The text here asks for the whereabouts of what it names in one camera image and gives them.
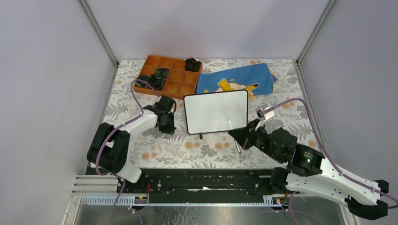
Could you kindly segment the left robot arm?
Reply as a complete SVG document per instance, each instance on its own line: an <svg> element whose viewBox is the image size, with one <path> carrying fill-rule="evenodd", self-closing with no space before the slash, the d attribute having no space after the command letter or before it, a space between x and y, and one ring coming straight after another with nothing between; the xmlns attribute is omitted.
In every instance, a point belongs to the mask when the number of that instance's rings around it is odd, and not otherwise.
<svg viewBox="0 0 398 225"><path fill-rule="evenodd" d="M175 132L174 112L176 101L161 96L153 105L143 107L143 113L137 117L113 126L108 123L99 125L87 152L86 159L94 164L98 174L100 168L120 179L128 181L128 187L135 193L145 188L142 171L127 160L130 138L151 128L157 128L163 134Z"/></svg>

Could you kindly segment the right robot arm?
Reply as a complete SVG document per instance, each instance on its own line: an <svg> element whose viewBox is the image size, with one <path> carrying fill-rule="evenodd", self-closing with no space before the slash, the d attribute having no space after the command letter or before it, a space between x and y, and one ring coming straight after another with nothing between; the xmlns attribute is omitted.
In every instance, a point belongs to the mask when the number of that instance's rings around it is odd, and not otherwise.
<svg viewBox="0 0 398 225"><path fill-rule="evenodd" d="M388 204L381 193L389 191L384 180L368 180L348 170L333 166L323 153L299 144L297 137L279 128L268 134L264 127L257 127L259 119L246 127L228 133L243 148L256 147L278 163L287 166L275 167L269 187L275 193L283 191L304 192L328 199L347 207L364 219L376 220L387 216Z"/></svg>

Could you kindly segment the black framed whiteboard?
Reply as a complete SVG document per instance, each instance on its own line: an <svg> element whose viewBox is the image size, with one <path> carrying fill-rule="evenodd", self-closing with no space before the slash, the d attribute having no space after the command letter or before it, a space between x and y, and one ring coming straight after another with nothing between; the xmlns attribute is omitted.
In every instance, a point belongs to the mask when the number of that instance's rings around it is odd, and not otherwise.
<svg viewBox="0 0 398 225"><path fill-rule="evenodd" d="M187 133L226 132L247 126L248 91L187 95L183 98Z"/></svg>

